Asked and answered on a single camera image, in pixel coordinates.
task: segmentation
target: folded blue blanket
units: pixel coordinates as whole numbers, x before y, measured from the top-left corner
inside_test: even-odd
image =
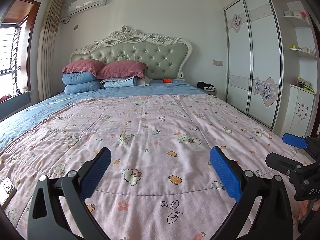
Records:
[[[121,88],[121,87],[132,87],[137,85],[137,77],[132,77],[126,81],[107,81],[104,82],[104,88]]]
[[[70,95],[70,94],[94,91],[98,89],[100,89],[100,80],[94,80],[84,84],[67,85],[64,89],[64,93],[67,95]]]
[[[75,72],[63,74],[62,82],[65,85],[77,85],[87,83],[97,78],[90,72]]]

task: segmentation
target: window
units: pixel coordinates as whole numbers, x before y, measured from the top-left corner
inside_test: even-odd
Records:
[[[31,37],[40,2],[16,0],[0,26],[0,97],[31,91]]]

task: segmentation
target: pink pillow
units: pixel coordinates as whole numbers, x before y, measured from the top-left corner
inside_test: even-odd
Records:
[[[62,72],[64,74],[74,72],[90,72],[97,77],[98,72],[102,70],[105,65],[106,64],[104,62],[96,59],[80,59],[65,66],[62,69]]]
[[[147,66],[139,61],[121,60],[106,65],[96,76],[98,79],[137,76],[144,78]]]

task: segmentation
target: pink quilt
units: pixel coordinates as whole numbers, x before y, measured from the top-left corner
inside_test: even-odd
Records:
[[[110,239],[210,239],[235,203],[210,164],[214,146],[243,170],[266,178],[278,174],[265,164],[271,152],[311,163],[214,96],[86,99],[50,115],[2,151],[0,179],[9,177],[17,187],[5,212],[26,239],[39,176],[64,176],[108,147],[111,165],[86,204]],[[296,231],[300,203],[288,177],[282,178]],[[62,206],[73,232],[81,235],[65,201]],[[258,206],[256,201],[241,234]]]

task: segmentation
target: black and white cloth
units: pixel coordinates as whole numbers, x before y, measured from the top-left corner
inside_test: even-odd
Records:
[[[197,88],[201,88],[205,91],[212,91],[212,92],[216,90],[212,84],[206,84],[204,82],[198,82]]]

